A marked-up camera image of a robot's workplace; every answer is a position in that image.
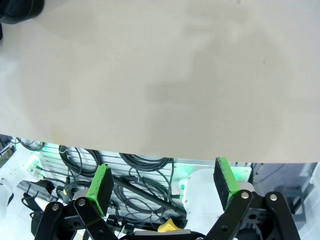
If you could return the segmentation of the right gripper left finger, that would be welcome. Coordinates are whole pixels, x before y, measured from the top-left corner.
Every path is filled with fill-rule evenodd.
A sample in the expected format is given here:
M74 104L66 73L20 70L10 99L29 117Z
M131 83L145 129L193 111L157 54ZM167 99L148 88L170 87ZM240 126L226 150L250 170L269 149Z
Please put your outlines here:
M39 222L36 240L72 240L78 230L92 240L116 240L117 237L105 222L110 198L114 189L111 168L99 165L88 192L68 205L49 203Z

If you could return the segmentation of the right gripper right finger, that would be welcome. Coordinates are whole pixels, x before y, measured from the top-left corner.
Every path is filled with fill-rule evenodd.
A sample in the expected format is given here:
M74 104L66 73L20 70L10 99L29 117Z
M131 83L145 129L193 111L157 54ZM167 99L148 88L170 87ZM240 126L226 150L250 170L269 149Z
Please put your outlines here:
M208 240L298 240L286 199L278 191L261 196L241 189L225 157L215 160L213 180L223 208Z

